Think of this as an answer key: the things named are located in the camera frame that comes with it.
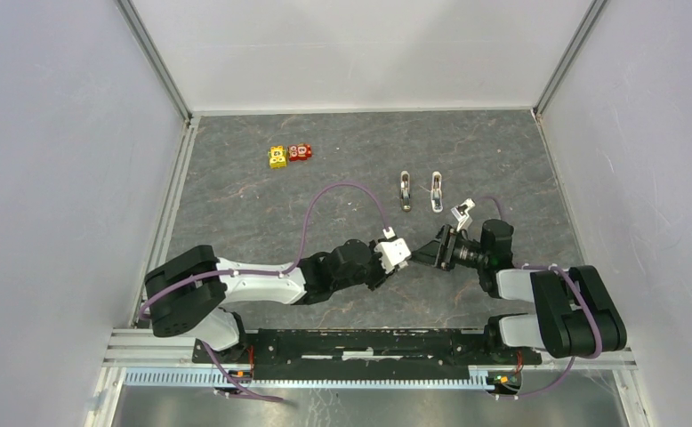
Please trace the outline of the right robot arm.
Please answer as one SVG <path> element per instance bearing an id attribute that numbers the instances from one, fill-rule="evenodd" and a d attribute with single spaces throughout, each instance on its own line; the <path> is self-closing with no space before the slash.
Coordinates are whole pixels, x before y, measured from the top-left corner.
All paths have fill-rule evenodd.
<path id="1" fill-rule="evenodd" d="M 513 234 L 514 228 L 498 219 L 485 221 L 477 240 L 446 224 L 412 253 L 414 262 L 439 270 L 475 270 L 480 287 L 492 298 L 534 305 L 532 314 L 489 321 L 493 333 L 482 340 L 485 356 L 504 363 L 523 347 L 544 350 L 556 359 L 595 359 L 623 350 L 627 330 L 598 270 L 591 265 L 517 267 Z"/>

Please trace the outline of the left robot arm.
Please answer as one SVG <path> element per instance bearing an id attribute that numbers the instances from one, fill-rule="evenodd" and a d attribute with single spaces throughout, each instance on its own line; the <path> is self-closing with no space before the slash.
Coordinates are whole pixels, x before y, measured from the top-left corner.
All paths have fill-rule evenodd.
<path id="1" fill-rule="evenodd" d="M 239 315 L 224 304 L 324 302 L 352 286 L 381 286 L 410 257 L 402 238 L 370 244 L 352 239 L 331 252 L 279 265 L 233 262 L 216 256 L 209 245 L 195 246 L 146 275 L 147 300 L 139 316 L 150 322 L 156 337 L 194 337 L 225 361 L 238 362 L 248 351 L 248 339 Z"/>

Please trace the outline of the brown white stapler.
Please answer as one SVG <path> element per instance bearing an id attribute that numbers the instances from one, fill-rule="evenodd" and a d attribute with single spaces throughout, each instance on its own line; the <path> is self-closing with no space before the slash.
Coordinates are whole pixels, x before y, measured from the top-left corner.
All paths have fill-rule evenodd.
<path id="1" fill-rule="evenodd" d="M 403 212 L 411 211 L 411 177 L 408 171 L 402 171 L 399 176 L 399 201 Z"/>

